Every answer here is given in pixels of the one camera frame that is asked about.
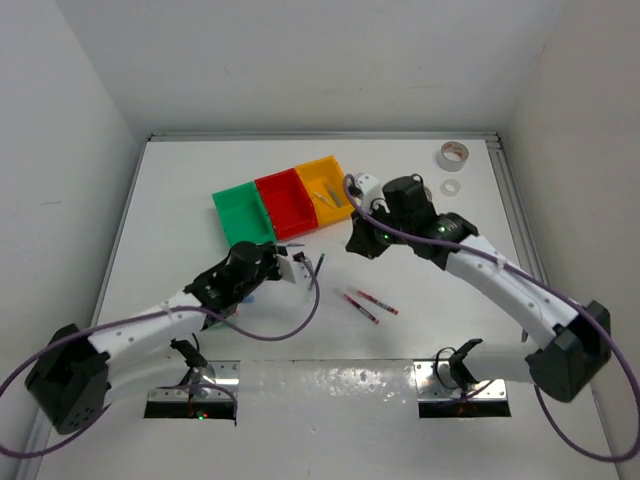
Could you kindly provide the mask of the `yellow pen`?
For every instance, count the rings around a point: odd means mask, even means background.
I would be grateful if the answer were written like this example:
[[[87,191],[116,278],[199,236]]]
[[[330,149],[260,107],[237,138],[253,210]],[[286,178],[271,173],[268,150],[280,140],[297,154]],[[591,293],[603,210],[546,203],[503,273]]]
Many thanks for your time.
[[[322,202],[326,203],[327,205],[329,205],[329,206],[333,206],[333,205],[330,203],[330,201],[329,201],[327,198],[325,198],[323,195],[321,195],[320,193],[318,193],[318,192],[313,192],[313,195],[314,195],[316,198],[318,198],[319,200],[321,200]]]

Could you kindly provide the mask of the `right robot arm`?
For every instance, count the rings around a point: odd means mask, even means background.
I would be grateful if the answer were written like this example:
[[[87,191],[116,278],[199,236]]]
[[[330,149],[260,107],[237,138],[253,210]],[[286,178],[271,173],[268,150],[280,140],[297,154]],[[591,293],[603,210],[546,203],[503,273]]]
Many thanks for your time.
[[[606,307],[545,290],[472,223],[453,212],[437,213],[421,176],[381,184],[368,174],[348,175],[343,189],[355,209],[347,251],[375,259],[394,244],[406,245],[477,289],[527,334],[527,342],[510,346],[465,342],[445,365],[435,366],[442,387],[466,393],[482,381],[502,379],[530,383],[569,403],[609,361],[611,348],[602,337],[611,331]]]

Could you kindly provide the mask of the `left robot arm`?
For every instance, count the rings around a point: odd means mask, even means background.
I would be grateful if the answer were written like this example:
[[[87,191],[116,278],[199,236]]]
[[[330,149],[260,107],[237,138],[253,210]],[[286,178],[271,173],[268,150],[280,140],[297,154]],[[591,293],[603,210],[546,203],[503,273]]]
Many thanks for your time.
[[[194,360],[188,337],[228,318],[265,281],[298,283],[304,276],[283,247],[241,241],[226,257],[178,293],[128,324],[102,330],[69,324],[51,337],[25,386],[60,435],[79,431],[129,384],[124,369],[154,352],[170,350]]]

